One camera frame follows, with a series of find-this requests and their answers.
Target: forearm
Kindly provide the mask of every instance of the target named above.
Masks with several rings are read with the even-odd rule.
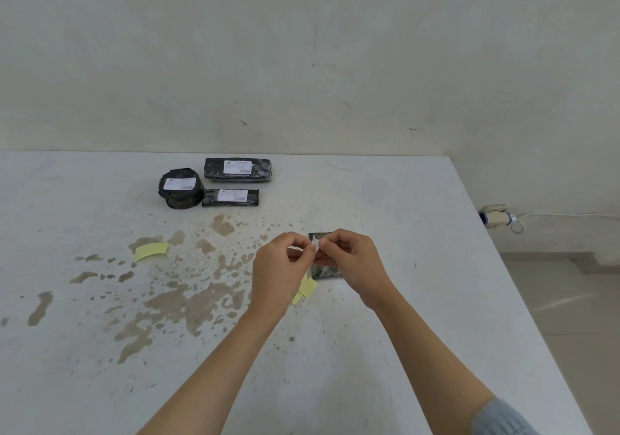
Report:
[[[246,312],[138,434],[219,434],[241,384],[277,322],[275,316]]]
[[[435,435],[469,434],[493,393],[441,342],[396,290],[376,314]]]

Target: yellow sticky note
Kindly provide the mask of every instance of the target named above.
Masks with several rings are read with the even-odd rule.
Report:
[[[293,298],[293,304],[296,305],[297,303],[299,303],[300,299],[301,299],[301,293],[297,292],[297,294],[295,295],[295,298]]]
[[[136,248],[136,256],[133,258],[135,262],[148,257],[153,254],[165,254],[168,250],[168,243],[166,242],[154,242],[147,244],[146,246],[140,246]]]
[[[301,279],[301,285],[299,286],[299,293],[306,298],[310,298],[310,295],[314,293],[314,290],[318,286],[318,283],[312,280],[308,275],[304,275]]]

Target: white cable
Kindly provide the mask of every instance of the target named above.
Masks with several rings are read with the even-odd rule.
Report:
[[[550,211],[530,211],[527,213],[521,213],[516,215],[516,221],[513,221],[510,225],[510,230],[514,234],[522,234],[525,231],[525,224],[521,221],[522,218],[527,216],[569,216],[569,217],[595,217],[595,218],[610,218],[613,220],[620,220],[618,215],[609,215],[607,213],[559,213]],[[515,229],[515,224],[521,225],[521,229]]]

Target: flat black package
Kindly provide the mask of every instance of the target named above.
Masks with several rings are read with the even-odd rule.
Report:
[[[329,234],[329,232],[310,233],[308,237],[310,237],[310,240],[314,238],[321,239],[326,234]],[[342,274],[340,274],[340,270],[338,270],[337,267],[323,267],[313,264],[312,267],[310,267],[310,273],[315,280],[321,280],[323,278],[342,278]]]
[[[271,177],[272,164],[269,159],[205,159],[205,178],[212,182],[269,182]]]
[[[189,167],[173,169],[159,181],[159,196],[175,210],[185,210],[198,205],[203,194],[200,176]]]
[[[259,205],[258,190],[205,190],[202,199],[204,207],[257,207]]]

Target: blue sleeve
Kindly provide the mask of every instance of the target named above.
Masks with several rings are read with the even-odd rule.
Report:
[[[471,435],[540,435],[506,401],[493,399],[474,416]]]

